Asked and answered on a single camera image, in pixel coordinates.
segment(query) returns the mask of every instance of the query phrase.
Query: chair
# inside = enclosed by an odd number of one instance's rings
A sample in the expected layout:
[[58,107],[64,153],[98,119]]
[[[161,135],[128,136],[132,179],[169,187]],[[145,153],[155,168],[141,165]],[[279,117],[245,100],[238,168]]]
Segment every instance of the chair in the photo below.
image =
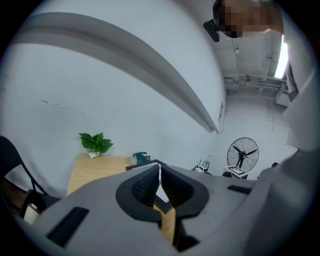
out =
[[[34,203],[40,210],[43,211],[45,208],[60,200],[59,198],[48,195],[44,188],[31,175],[12,142],[6,137],[0,135],[0,179],[3,179],[8,172],[19,165],[22,165],[23,169],[30,177],[33,187],[33,189],[28,190],[26,193],[26,198],[19,213],[21,217],[25,215],[27,206],[30,203]],[[37,192],[36,186],[42,191],[43,194]]]

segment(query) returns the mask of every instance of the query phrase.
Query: potted plant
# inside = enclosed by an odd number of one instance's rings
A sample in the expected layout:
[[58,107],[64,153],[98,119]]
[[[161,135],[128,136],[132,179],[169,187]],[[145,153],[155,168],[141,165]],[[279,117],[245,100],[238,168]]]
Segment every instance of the potted plant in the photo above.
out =
[[96,134],[93,137],[87,133],[79,133],[79,135],[82,146],[85,149],[90,150],[88,155],[91,159],[100,156],[100,154],[106,153],[113,145],[113,143],[111,143],[111,139],[104,139],[103,132]]

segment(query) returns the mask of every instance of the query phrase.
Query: wooden table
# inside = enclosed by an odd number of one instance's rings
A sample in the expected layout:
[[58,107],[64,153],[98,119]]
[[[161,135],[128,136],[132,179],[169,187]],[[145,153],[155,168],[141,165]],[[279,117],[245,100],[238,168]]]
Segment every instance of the wooden table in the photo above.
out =
[[[77,156],[69,181],[67,194],[71,194],[83,185],[94,180],[126,172],[131,165],[131,157],[99,156],[90,159],[87,154]],[[173,208],[167,214],[155,205],[153,208],[161,213],[161,232],[172,244],[175,233],[176,210]]]

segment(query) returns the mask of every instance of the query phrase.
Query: white pot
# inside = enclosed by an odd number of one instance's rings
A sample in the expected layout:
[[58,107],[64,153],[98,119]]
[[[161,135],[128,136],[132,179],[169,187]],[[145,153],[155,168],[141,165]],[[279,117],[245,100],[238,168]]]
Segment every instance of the white pot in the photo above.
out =
[[93,159],[93,158],[97,158],[98,156],[100,156],[100,153],[99,152],[90,152],[88,155],[91,159]]

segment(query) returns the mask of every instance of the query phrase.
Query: fluorescent light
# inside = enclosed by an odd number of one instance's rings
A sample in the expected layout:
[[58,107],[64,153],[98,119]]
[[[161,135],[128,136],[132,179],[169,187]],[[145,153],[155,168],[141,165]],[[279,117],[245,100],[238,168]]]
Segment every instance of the fluorescent light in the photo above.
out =
[[276,72],[274,77],[282,79],[284,77],[287,65],[288,65],[288,46],[284,43],[284,36],[281,37],[281,51],[280,57],[278,61],[278,67],[276,68]]

